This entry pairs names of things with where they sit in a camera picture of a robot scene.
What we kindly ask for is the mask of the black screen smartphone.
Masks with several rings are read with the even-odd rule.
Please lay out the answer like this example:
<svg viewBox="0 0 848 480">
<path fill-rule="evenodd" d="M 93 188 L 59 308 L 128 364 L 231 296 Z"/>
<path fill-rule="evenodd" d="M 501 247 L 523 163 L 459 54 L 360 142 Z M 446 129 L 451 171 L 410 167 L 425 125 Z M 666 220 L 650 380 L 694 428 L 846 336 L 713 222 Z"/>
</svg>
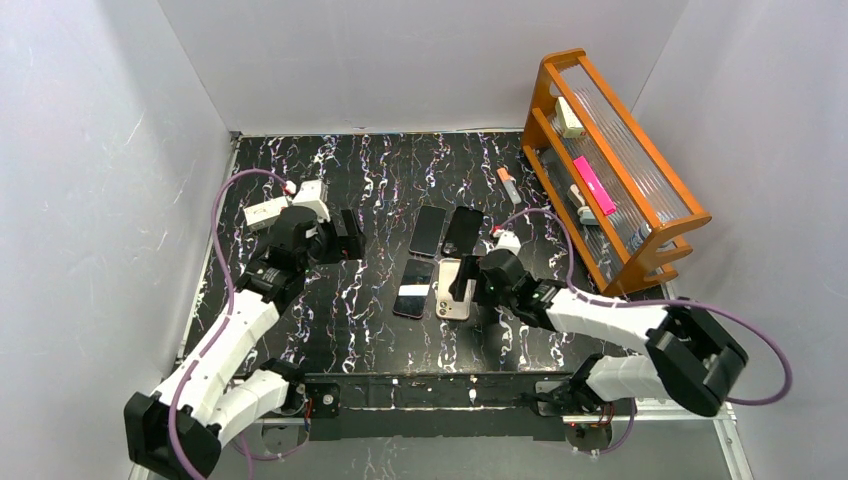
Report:
<svg viewBox="0 0 848 480">
<path fill-rule="evenodd" d="M 445 217 L 444 208 L 430 205 L 419 208 L 408 248 L 410 254 L 430 258 L 437 254 Z"/>
</svg>

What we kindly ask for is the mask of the black phone case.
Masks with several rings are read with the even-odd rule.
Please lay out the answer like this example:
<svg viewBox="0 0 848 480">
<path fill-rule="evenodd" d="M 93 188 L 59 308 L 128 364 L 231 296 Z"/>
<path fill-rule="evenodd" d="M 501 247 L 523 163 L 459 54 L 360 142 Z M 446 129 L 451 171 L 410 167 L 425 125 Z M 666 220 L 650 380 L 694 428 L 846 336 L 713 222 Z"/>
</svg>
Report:
<svg viewBox="0 0 848 480">
<path fill-rule="evenodd" d="M 455 208 L 441 246 L 443 257 L 460 259 L 473 253 L 484 221 L 482 211 L 465 206 Z"/>
</svg>

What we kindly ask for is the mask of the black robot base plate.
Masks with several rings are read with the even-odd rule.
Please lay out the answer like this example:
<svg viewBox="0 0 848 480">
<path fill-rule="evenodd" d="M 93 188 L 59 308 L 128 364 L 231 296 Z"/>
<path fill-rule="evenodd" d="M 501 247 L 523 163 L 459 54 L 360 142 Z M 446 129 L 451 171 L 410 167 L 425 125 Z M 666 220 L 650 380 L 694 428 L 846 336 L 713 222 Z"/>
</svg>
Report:
<svg viewBox="0 0 848 480">
<path fill-rule="evenodd" d="M 582 451 L 609 447 L 624 406 L 589 411 L 564 404 L 565 374 L 318 374 L 297 383 L 264 429 L 310 421 L 313 441 L 406 437 L 530 437 L 569 442 Z"/>
</svg>

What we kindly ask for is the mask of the pink cased smartphone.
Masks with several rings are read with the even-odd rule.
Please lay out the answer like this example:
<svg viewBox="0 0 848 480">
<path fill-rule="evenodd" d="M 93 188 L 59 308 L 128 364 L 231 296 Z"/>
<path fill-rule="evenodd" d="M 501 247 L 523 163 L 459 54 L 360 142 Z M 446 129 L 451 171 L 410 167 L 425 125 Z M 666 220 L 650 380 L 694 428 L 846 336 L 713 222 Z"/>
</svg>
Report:
<svg viewBox="0 0 848 480">
<path fill-rule="evenodd" d="M 434 268 L 429 261 L 407 260 L 392 308 L 395 315 L 411 319 L 423 317 Z"/>
</svg>

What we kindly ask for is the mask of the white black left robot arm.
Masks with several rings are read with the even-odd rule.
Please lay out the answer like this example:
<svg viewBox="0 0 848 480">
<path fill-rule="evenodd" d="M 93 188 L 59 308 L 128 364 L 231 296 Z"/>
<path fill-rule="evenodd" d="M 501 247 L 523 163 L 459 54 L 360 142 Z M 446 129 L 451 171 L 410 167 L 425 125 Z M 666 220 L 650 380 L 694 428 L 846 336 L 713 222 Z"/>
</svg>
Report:
<svg viewBox="0 0 848 480">
<path fill-rule="evenodd" d="M 360 260 L 366 236 L 357 215 L 341 212 L 344 231 L 323 204 L 284 208 L 261 235 L 228 305 L 185 361 L 150 394 L 124 407 L 130 460 L 167 479 L 205 479 L 223 448 L 263 415 L 282 407 L 302 379 L 284 360 L 261 364 L 228 385 L 247 354 L 302 294 L 316 265 Z"/>
</svg>

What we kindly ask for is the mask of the cream white phone case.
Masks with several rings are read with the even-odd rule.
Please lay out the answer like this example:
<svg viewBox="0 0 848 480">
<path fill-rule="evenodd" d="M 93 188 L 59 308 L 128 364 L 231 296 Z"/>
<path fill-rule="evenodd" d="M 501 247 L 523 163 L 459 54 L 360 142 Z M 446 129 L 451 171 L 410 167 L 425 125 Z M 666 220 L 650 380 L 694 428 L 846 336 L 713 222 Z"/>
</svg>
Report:
<svg viewBox="0 0 848 480">
<path fill-rule="evenodd" d="M 454 299 L 455 283 L 459 274 L 458 259 L 442 259 L 438 264 L 435 315 L 440 320 L 467 321 L 471 314 L 471 303 L 476 287 L 475 280 L 466 283 L 463 299 Z"/>
</svg>

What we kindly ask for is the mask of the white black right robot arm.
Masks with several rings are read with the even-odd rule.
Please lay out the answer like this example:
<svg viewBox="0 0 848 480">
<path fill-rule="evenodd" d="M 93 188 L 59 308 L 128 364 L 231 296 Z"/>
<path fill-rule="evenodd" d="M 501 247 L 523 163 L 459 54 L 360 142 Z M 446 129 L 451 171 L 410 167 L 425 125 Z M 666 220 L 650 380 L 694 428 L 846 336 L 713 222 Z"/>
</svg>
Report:
<svg viewBox="0 0 848 480">
<path fill-rule="evenodd" d="M 563 281 L 534 278 L 509 250 L 464 256 L 448 292 L 456 302 L 505 308 L 531 327 L 630 350 L 626 357 L 593 354 L 562 386 L 535 396 L 570 411 L 654 398 L 713 417 L 748 363 L 747 352 L 704 308 L 575 292 Z"/>
</svg>

